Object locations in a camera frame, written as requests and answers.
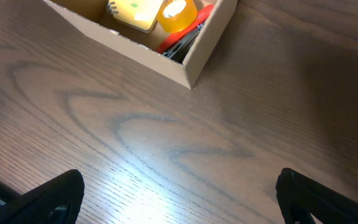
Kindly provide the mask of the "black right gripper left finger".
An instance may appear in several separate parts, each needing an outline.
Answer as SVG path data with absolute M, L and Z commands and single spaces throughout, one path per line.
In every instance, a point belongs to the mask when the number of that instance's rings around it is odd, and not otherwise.
M 0 183 L 0 224 L 75 224 L 84 194 L 83 176 L 76 169 L 22 195 Z

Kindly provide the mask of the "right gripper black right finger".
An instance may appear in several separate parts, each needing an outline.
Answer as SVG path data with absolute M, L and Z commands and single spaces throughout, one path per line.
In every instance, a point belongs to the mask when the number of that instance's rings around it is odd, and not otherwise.
M 357 223 L 358 203 L 290 169 L 282 169 L 276 196 L 286 224 Z

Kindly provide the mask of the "brown cardboard box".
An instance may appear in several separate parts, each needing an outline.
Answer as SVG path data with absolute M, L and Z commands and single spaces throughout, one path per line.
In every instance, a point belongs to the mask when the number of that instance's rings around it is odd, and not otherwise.
M 168 37 L 160 24 L 149 33 L 126 26 L 110 15 L 107 1 L 44 0 L 44 3 L 90 39 L 189 89 L 196 83 L 237 6 L 233 0 L 196 1 L 199 10 L 210 4 L 213 8 L 183 61 L 176 62 L 155 51 Z

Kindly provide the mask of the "red black stapler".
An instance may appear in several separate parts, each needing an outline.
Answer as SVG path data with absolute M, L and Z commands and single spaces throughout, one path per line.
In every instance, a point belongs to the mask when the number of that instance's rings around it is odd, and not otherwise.
M 206 19 L 211 14 L 214 5 L 209 4 L 202 8 L 196 20 L 186 29 L 170 34 L 156 49 L 157 53 L 172 59 L 178 63 L 182 63 L 190 47 L 195 42 L 198 34 L 201 32 Z

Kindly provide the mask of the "yellow sticky notes pad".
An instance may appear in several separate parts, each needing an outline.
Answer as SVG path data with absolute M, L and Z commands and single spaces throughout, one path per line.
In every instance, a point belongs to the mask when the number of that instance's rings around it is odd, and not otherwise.
M 150 33 L 164 0 L 109 0 L 108 12 L 127 26 Z

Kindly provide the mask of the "yellow tape roll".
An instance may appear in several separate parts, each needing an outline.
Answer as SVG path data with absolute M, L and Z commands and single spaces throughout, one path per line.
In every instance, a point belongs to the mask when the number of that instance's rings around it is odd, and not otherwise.
M 176 33 L 190 26 L 198 10 L 194 0 L 167 1 L 157 14 L 157 21 L 167 33 Z

